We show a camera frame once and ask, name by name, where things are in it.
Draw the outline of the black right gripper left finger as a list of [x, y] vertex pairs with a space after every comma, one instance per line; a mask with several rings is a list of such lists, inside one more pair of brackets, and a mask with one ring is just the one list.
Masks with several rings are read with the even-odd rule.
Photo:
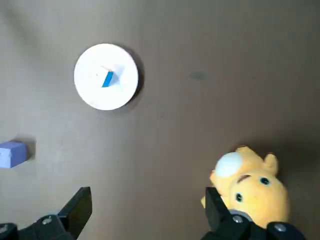
[[2, 240], [76, 240], [92, 215], [92, 193], [81, 187], [57, 214], [40, 217], [18, 229], [12, 222], [0, 224]]

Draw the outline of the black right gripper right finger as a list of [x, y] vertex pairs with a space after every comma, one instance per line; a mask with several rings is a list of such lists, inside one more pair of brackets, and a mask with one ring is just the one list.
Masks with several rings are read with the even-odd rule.
[[210, 231], [202, 240], [304, 240], [305, 236], [286, 222], [270, 222], [266, 229], [256, 225], [248, 214], [228, 210], [214, 187], [205, 190], [205, 215]]

